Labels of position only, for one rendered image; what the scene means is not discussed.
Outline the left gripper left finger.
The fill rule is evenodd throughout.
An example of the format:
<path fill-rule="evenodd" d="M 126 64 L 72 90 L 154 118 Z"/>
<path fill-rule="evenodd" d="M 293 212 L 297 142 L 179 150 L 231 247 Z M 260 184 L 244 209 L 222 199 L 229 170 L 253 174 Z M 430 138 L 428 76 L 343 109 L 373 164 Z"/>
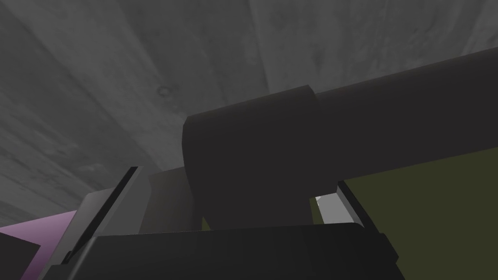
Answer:
<path fill-rule="evenodd" d="M 44 268 L 82 262 L 104 236 L 137 234 L 151 195 L 149 175 L 150 167 L 130 167 L 116 187 L 88 194 Z"/>

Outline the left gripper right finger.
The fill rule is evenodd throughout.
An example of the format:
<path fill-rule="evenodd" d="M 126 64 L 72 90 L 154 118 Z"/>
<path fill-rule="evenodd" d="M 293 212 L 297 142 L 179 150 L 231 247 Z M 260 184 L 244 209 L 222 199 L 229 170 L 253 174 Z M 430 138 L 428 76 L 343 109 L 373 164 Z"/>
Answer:
<path fill-rule="evenodd" d="M 314 200 L 325 224 L 356 223 L 365 226 L 363 208 L 345 181 L 338 182 L 335 193 L 317 196 Z"/>

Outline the purple flat panel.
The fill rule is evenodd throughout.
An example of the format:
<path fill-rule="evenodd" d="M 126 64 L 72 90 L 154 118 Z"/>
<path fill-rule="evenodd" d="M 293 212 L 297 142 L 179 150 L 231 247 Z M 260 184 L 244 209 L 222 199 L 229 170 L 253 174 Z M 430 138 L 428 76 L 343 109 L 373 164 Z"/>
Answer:
<path fill-rule="evenodd" d="M 40 245 L 20 280 L 37 280 L 76 211 L 0 227 L 0 232 Z"/>

